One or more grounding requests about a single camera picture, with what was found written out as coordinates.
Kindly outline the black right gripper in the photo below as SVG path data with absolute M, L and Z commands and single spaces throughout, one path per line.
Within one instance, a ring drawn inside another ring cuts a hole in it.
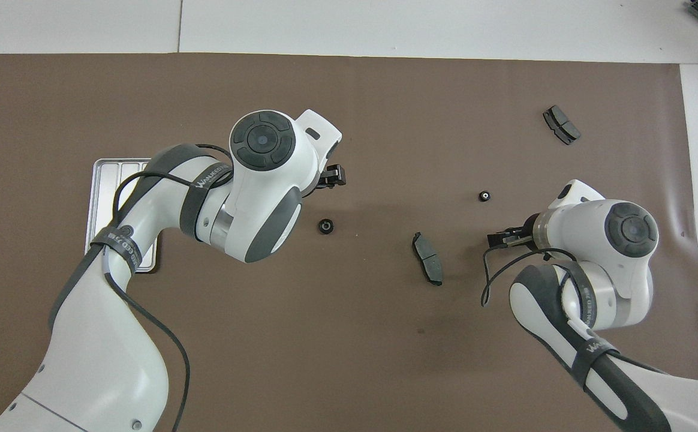
M 525 220 L 525 230 L 522 227 L 509 227 L 502 232 L 488 233 L 489 248 L 513 248 L 525 244 L 528 248 L 539 248 L 538 226 L 539 214 L 532 214 Z

